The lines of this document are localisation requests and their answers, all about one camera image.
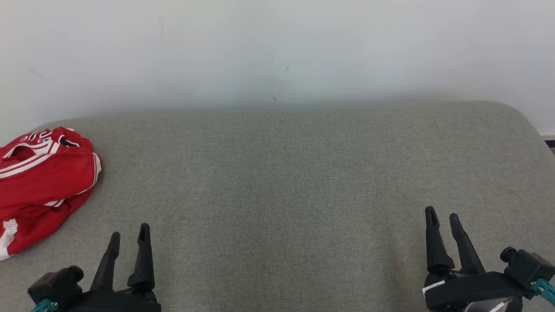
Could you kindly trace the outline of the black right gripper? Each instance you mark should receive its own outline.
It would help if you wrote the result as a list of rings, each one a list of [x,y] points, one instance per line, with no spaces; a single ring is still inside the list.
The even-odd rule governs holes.
[[[486,273],[472,241],[457,214],[450,214],[452,237],[460,258],[459,273],[439,279],[427,278],[423,294],[432,312],[521,312],[523,300],[536,296],[532,285],[536,270],[505,270]],[[443,274],[455,268],[440,233],[433,207],[425,208],[425,241],[428,272]]]

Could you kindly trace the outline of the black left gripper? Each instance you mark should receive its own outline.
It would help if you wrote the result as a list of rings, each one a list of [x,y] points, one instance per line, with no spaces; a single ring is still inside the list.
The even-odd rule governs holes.
[[[135,292],[131,289],[114,292],[115,261],[119,256],[121,235],[114,232],[101,259],[91,291],[81,294],[66,312],[160,312],[161,304],[154,292]],[[142,223],[137,237],[137,258],[127,286],[138,290],[155,288],[150,226]]]

